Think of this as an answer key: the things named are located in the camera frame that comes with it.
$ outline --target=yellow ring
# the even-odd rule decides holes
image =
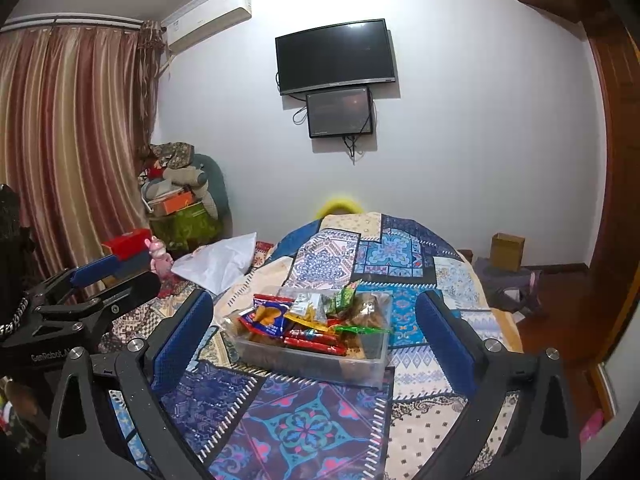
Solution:
[[[357,202],[349,198],[334,198],[322,206],[322,209],[318,211],[318,216],[316,216],[316,218],[322,219],[338,210],[347,211],[350,214],[364,213],[364,209],[361,208],[360,204]]]

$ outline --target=red box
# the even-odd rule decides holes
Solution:
[[[150,229],[135,229],[135,231],[103,242],[102,252],[105,256],[115,254],[123,262],[139,252],[145,251],[145,240],[147,239],[151,240]]]

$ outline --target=small monitor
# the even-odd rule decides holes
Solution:
[[[371,94],[366,86],[310,93],[306,111],[312,139],[373,133]]]

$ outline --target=striped curtain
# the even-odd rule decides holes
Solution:
[[[151,133],[156,122],[156,103],[158,102],[158,77],[160,71],[160,57],[164,52],[164,41],[160,23],[147,20],[140,27],[138,37],[138,76],[134,86],[136,95],[137,115],[140,117],[142,134],[136,146],[136,171],[143,169],[144,161],[152,153],[149,149]]]
[[[102,256],[145,226],[134,170],[136,31],[59,26],[0,34],[0,182],[20,196],[43,276]]]

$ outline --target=wall-mounted tv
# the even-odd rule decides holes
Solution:
[[[280,94],[395,81],[385,20],[341,23],[276,38]]]

